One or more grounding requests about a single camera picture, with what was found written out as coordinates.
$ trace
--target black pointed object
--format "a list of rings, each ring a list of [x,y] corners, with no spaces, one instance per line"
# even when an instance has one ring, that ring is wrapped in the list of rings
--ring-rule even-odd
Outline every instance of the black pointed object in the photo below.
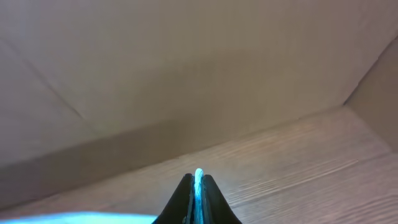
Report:
[[[193,201],[195,198],[193,180],[192,174],[185,174],[182,177],[166,207],[153,223],[193,223]]]
[[[184,175],[166,207],[154,223],[194,224],[194,180],[193,175]],[[232,212],[211,175],[203,177],[201,183],[201,201],[203,224],[241,223]]]

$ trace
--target wooden floor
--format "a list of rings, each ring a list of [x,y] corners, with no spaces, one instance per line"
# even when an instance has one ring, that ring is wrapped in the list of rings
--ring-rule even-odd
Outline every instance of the wooden floor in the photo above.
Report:
[[[4,211],[159,214],[182,176],[211,174],[243,223],[398,223],[398,154],[339,108]]]

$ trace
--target cardboard wall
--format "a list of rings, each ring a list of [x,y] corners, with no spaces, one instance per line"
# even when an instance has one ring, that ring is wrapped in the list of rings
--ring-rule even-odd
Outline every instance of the cardboard wall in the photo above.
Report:
[[[397,10],[396,0],[3,0],[0,206],[342,105],[396,36]]]
[[[398,40],[363,78],[347,105],[398,152]]]

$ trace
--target wood grain surface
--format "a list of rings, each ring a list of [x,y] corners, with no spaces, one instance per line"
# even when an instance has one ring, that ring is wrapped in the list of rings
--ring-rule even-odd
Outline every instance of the wood grain surface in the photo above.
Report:
[[[345,107],[0,217],[82,210],[159,214],[182,175],[197,167],[215,178],[243,223],[398,223],[398,155]]]

